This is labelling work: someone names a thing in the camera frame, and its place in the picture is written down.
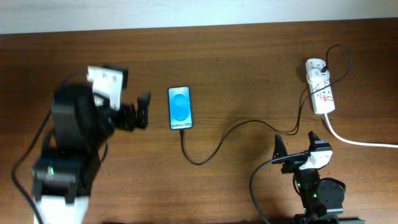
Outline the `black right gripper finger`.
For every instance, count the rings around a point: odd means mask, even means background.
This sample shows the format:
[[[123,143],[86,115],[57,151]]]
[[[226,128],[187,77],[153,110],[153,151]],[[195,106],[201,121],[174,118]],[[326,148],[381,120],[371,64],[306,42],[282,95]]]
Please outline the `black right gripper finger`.
[[[310,131],[308,134],[310,140],[310,146],[308,150],[310,152],[321,152],[321,151],[329,151],[330,144],[326,140],[321,140],[313,131]]]
[[[282,164],[286,161],[285,157],[288,156],[285,144],[279,134],[275,135],[275,146],[272,156],[272,164]]]

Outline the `blue Galaxy smartphone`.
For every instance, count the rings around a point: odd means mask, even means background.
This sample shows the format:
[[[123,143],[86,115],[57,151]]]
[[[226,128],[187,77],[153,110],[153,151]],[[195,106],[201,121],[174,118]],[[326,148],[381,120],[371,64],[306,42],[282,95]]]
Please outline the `blue Galaxy smartphone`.
[[[180,86],[168,89],[170,128],[172,130],[193,127],[190,89]]]

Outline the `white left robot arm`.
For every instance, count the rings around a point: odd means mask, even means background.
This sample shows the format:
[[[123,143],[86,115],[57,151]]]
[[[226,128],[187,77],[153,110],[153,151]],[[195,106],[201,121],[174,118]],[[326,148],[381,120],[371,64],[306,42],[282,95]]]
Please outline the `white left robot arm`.
[[[116,129],[133,131],[148,125],[150,93],[118,111],[109,100],[95,105],[96,96],[90,87],[79,84],[63,86],[54,94],[50,110],[54,128],[44,138],[32,168],[36,223],[82,223],[105,159],[100,147],[109,144]]]

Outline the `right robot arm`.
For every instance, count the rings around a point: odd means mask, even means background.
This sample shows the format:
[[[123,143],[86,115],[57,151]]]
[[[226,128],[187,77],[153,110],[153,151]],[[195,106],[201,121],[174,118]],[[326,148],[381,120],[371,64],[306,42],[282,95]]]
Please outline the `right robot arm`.
[[[294,189],[303,205],[304,213],[294,217],[295,223],[364,223],[358,218],[339,219],[346,185],[331,177],[321,178],[319,174],[331,159],[332,147],[313,131],[308,138],[310,145],[306,151],[289,155],[281,136],[275,136],[273,164],[282,164],[282,174],[293,175]]]

